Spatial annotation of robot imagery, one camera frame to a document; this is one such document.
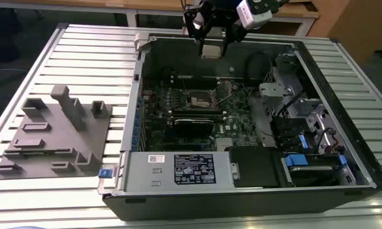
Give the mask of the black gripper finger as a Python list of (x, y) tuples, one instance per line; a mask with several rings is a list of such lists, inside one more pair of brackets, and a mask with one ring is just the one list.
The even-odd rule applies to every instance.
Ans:
[(203, 45), (207, 31), (206, 20), (202, 16), (199, 8), (186, 8), (183, 19), (189, 36), (194, 39), (195, 44), (198, 45), (198, 55), (201, 56), (203, 53)]
[(231, 26), (226, 28), (226, 36), (223, 39), (223, 56), (226, 55), (229, 45), (233, 42), (241, 42), (248, 35), (248, 30), (245, 29), (241, 22), (235, 22)]

